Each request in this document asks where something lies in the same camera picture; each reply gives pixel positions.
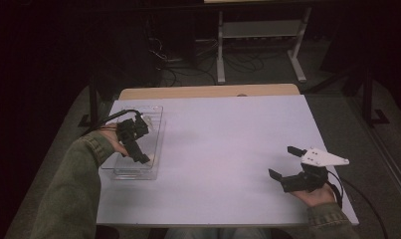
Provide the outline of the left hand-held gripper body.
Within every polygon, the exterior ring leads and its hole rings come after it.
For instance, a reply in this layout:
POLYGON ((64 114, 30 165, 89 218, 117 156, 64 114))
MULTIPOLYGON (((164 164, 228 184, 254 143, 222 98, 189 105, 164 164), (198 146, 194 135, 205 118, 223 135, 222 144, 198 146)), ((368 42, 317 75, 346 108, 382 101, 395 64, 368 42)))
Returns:
POLYGON ((123 144, 128 152, 128 156, 131 158, 135 151, 141 151, 136 141, 148 133, 149 124, 140 113, 136 113, 133 119, 126 119, 117 124, 117 138, 123 144))

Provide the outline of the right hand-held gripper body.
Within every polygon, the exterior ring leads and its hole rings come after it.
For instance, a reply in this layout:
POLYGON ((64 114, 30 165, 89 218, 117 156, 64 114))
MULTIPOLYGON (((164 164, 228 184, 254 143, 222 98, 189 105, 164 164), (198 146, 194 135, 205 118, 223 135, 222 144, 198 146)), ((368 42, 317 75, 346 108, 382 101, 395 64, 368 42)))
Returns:
POLYGON ((282 178, 284 192, 314 191, 328 182, 328 166, 347 165, 349 160, 311 147, 301 159, 302 171, 282 178))

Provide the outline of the clear plastic tray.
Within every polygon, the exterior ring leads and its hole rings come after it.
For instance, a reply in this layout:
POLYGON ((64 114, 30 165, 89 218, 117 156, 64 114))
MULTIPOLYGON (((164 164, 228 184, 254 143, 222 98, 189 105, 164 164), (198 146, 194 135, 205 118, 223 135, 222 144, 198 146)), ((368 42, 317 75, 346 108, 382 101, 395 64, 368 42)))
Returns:
POLYGON ((154 180, 157 177, 159 158, 162 149, 162 141, 165 129, 163 119, 163 107, 122 107, 116 113, 107 118, 109 122, 118 124, 124 120, 133 119, 136 113, 143 115, 149 124, 149 133, 139 138, 138 143, 141 151, 147 156, 156 153, 158 160, 142 164, 135 162, 131 157, 121 153, 114 153, 100 167, 101 171, 115 180, 154 180))

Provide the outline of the person's left hand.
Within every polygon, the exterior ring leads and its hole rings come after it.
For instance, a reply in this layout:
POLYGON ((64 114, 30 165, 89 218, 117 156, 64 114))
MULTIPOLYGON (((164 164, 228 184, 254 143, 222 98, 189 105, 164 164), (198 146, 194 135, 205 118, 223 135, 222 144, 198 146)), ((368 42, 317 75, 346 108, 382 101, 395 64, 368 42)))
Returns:
POLYGON ((124 156, 128 156, 128 152, 125 147, 119 142, 116 134, 117 124, 110 123, 103 125, 98 129, 98 132, 103 135, 108 142, 112 145, 115 152, 121 153, 124 156))

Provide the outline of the person's right hand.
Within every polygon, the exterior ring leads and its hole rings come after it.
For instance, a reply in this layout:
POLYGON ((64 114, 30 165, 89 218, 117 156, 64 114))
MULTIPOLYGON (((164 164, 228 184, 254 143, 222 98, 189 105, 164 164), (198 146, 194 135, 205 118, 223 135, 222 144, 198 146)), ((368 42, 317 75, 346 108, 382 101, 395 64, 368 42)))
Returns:
POLYGON ((292 195, 301 200, 308 207, 315 207, 317 205, 334 203, 336 201, 334 192, 331 187, 325 184, 322 188, 316 189, 312 192, 307 191, 294 191, 292 195))

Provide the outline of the black metal stand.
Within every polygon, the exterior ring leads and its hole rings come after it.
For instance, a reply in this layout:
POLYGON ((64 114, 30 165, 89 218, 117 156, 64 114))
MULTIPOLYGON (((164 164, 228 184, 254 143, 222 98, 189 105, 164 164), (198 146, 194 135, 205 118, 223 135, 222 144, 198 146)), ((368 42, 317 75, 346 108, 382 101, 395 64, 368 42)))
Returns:
POLYGON ((376 124, 388 124, 389 119, 382 110, 375 110, 372 107, 373 100, 373 78, 368 66, 363 70, 364 79, 362 85, 362 116, 364 121, 370 126, 374 127, 376 124))
POLYGON ((98 122, 98 92, 94 76, 91 76, 89 80, 89 105, 90 112, 82 116, 79 127, 93 128, 98 122))

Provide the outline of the wooden table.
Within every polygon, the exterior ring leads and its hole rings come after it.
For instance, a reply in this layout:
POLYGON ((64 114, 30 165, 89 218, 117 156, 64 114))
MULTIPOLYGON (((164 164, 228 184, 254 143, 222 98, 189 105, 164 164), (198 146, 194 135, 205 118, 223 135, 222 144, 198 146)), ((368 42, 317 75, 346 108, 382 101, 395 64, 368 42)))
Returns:
POLYGON ((221 98, 238 96, 297 96, 300 94, 294 84, 234 85, 234 86, 196 86, 172 88, 142 88, 122 90, 119 99, 188 99, 221 98))

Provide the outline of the white metal stand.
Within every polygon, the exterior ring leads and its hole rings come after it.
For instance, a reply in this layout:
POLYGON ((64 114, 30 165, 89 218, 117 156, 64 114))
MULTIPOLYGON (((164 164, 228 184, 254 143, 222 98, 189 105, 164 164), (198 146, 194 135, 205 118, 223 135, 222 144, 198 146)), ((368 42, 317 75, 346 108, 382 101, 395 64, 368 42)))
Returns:
POLYGON ((264 37, 294 37, 294 45, 287 50, 287 55, 300 83, 306 82, 305 74, 298 59, 302 39, 308 24, 311 7, 303 11, 300 19, 296 20, 271 20, 271 21, 247 21, 226 22, 224 14, 219 12, 218 21, 218 50, 216 58, 217 83, 225 83, 225 68, 223 59, 223 42, 225 39, 237 38, 264 38, 264 37))

